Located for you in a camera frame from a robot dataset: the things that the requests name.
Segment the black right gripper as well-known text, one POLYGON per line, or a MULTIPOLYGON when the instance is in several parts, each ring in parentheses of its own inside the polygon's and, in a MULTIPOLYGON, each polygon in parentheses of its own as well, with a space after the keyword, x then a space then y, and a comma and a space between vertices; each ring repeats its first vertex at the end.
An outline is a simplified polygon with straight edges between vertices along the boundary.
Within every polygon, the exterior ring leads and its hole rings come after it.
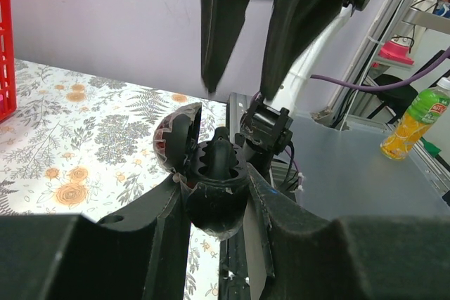
POLYGON ((261 94, 273 100, 296 59, 339 15, 363 11, 370 0, 274 0, 264 50, 261 94))

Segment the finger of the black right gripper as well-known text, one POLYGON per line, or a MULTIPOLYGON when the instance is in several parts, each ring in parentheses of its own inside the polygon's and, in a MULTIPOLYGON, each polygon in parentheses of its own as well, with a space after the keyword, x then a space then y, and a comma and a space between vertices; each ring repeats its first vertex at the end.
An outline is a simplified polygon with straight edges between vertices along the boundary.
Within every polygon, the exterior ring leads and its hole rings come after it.
POLYGON ((209 94, 217 91, 245 22, 250 0, 200 0, 201 79, 209 94))

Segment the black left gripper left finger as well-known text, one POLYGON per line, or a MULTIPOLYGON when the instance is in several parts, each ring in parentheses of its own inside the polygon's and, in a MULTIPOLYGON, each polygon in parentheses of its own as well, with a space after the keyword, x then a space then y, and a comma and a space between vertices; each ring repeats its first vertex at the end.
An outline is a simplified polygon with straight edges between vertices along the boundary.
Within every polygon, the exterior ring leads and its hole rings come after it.
POLYGON ((93 222, 1 217, 2 299, 182 299, 190 223, 172 177, 93 222))

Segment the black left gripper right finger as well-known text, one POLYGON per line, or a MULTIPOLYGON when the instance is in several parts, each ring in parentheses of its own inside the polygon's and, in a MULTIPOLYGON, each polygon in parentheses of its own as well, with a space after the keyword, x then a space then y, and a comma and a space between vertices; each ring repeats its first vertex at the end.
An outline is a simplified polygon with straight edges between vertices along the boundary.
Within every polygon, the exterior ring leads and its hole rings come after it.
POLYGON ((448 299, 449 218, 345 216, 327 221, 247 168, 244 226, 259 228, 252 299, 448 299))

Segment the black earbud charging case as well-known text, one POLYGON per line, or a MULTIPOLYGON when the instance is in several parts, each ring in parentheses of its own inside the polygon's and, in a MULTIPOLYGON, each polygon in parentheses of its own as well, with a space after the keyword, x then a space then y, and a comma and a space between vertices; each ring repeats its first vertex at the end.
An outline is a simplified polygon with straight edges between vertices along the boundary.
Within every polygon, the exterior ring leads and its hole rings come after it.
POLYGON ((154 131, 153 151, 180 187, 191 223, 223 241, 243 224, 250 177, 242 148, 230 141, 226 127, 199 140, 201 114, 201 103, 191 103, 167 115, 154 131))

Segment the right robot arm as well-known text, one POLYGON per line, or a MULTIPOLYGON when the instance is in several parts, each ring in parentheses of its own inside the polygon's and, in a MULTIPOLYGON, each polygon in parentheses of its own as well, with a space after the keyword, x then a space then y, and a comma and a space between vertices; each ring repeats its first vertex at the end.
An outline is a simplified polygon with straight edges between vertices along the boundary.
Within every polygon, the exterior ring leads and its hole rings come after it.
MULTIPOLYGON (((243 115, 247 160, 267 171, 288 145, 295 105, 326 44, 369 0, 272 0, 259 97, 243 115)), ((201 77, 214 93, 245 22, 250 0, 200 0, 201 77)))

